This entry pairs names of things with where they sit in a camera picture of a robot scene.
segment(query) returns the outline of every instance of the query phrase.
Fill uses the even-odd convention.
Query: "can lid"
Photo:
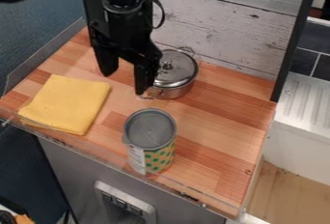
[[[153,86],[158,88],[183,86],[192,81],[198,73],[196,61],[176,50],[164,50],[159,65],[158,76],[153,82]]]
[[[123,140],[143,150],[157,150],[175,138],[177,126],[170,114],[159,109],[142,109],[124,124]]]

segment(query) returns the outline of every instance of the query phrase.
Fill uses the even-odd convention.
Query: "pot handle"
[[[182,53],[191,53],[192,54],[191,55],[192,57],[195,57],[195,55],[196,55],[196,52],[190,46],[181,46],[181,47],[178,47],[177,51],[178,52],[182,52]]]
[[[164,90],[158,90],[158,93],[156,93],[155,95],[148,95],[148,96],[144,96],[144,95],[141,95],[141,96],[138,96],[139,99],[142,99],[142,100],[153,100],[153,99],[157,99],[161,94],[164,93]]]

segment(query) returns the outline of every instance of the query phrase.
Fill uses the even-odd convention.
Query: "wooden countertop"
[[[121,141],[124,120],[141,108],[163,109],[178,125],[176,159],[168,170],[147,181],[184,192],[235,218],[273,118],[275,103],[269,101],[273,82],[202,62],[193,89],[183,98],[140,100],[134,94],[132,69],[121,61],[111,77],[103,77],[84,29],[6,94],[0,107],[16,113],[51,73],[109,82],[112,92],[85,136],[36,127],[33,131],[141,178],[126,163],[126,147]],[[18,124],[18,119],[2,110],[0,117]]]

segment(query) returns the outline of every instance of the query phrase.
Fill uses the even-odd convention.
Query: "white radiator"
[[[330,82],[289,74],[263,154],[278,167],[330,185]]]

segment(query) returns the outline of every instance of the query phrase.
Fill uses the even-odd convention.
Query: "folded towel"
[[[110,92],[110,85],[52,74],[18,114],[56,130],[83,135]],[[38,126],[28,120],[26,125]]]

